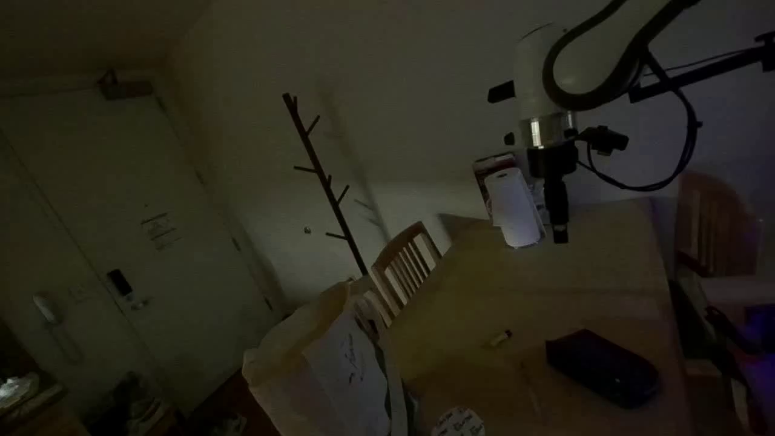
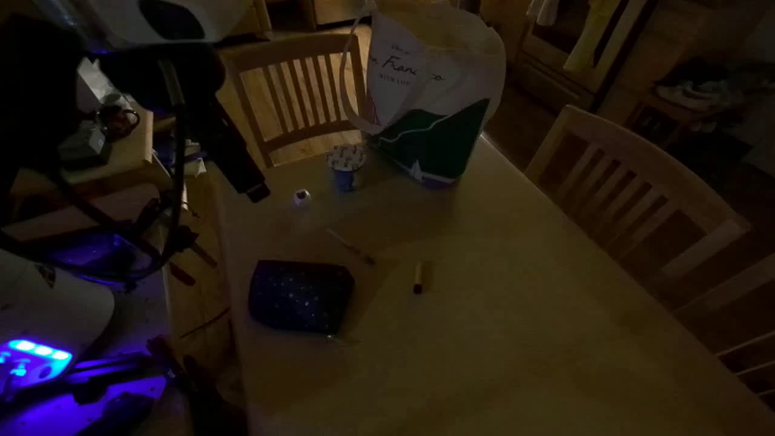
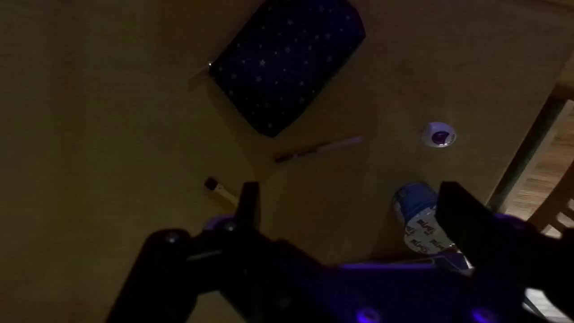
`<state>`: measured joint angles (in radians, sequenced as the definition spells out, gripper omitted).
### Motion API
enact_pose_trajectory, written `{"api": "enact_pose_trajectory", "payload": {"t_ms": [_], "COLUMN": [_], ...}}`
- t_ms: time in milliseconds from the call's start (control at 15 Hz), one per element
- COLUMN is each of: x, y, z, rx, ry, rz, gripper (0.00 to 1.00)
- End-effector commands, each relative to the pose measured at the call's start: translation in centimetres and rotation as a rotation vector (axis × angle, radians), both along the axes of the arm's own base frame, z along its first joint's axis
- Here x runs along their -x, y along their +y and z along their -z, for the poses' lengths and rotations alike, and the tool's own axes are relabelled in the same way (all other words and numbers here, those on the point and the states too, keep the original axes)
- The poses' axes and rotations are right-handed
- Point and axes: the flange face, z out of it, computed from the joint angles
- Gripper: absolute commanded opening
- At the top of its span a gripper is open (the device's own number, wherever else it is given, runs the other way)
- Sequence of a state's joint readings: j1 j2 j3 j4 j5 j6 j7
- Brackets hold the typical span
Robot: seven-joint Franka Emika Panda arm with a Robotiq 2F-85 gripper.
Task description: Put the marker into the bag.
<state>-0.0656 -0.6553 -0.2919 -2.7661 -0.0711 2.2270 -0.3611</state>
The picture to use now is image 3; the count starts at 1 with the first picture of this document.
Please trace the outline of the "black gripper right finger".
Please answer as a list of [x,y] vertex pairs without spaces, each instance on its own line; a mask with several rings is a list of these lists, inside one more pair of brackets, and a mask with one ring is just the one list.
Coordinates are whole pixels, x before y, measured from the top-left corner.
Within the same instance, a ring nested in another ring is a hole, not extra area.
[[439,185],[436,220],[474,266],[465,309],[475,318],[531,318],[527,290],[542,291],[567,318],[574,316],[574,238],[540,234],[531,223],[500,216],[456,182]]

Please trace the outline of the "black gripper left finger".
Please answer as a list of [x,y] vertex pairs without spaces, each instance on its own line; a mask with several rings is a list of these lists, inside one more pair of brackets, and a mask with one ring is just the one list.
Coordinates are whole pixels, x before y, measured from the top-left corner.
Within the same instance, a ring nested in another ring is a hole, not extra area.
[[239,230],[256,230],[260,227],[260,185],[256,182],[244,184],[235,223]]

